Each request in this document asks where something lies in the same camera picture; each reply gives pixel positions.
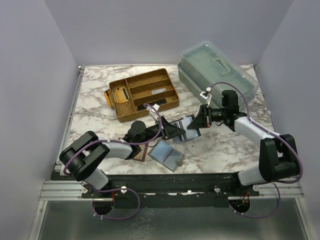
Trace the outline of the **silver card with stripe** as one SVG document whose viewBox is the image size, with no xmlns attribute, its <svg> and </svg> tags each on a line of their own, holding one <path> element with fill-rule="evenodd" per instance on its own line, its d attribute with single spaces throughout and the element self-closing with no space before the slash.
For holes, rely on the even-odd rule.
<svg viewBox="0 0 320 240">
<path fill-rule="evenodd" d="M 159 94 L 159 93 L 163 93 L 166 90 L 167 90 L 166 88 L 154 89 L 154 90 L 151 91 L 151 94 L 152 95 L 156 95 L 156 94 Z"/>
</svg>

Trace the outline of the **black card holder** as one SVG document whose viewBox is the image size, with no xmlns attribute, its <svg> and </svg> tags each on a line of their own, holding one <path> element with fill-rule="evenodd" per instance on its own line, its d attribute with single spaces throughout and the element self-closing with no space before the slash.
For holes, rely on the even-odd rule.
<svg viewBox="0 0 320 240">
<path fill-rule="evenodd" d="M 182 142 L 187 142 L 201 136 L 199 129 L 187 129 L 188 125 L 193 121 L 194 118 L 195 116 L 192 114 L 171 123 L 175 127 L 185 130 L 185 133 L 176 136 L 172 139 L 173 143 L 178 144 Z"/>
</svg>

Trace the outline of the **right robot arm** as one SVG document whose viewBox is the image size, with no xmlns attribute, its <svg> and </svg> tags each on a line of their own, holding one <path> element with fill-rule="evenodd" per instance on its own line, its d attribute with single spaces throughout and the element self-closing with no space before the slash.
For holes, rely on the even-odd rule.
<svg viewBox="0 0 320 240">
<path fill-rule="evenodd" d="M 230 191 L 241 196 L 249 185 L 278 182 L 301 173 L 295 139 L 290 134 L 269 131 L 240 111 L 235 90 L 221 93 L 222 107 L 202 104 L 188 130 L 209 128 L 213 122 L 223 122 L 233 132 L 245 136 L 259 147 L 258 165 L 239 171 L 230 183 Z"/>
</svg>

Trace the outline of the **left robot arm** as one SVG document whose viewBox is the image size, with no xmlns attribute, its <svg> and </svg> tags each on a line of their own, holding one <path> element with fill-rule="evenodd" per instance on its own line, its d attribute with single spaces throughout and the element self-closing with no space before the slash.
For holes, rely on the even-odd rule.
<svg viewBox="0 0 320 240">
<path fill-rule="evenodd" d="M 99 197 L 107 197 L 111 191 L 110 179 L 98 169 L 104 159 L 131 160 L 142 151 L 141 146 L 157 138 L 169 140 L 186 133 L 163 116 L 160 119 L 161 122 L 150 127 L 146 127 L 143 121 L 134 121 L 124 138 L 119 140 L 101 140 L 93 131 L 87 131 L 60 153 L 64 174 L 93 186 Z"/>
</svg>

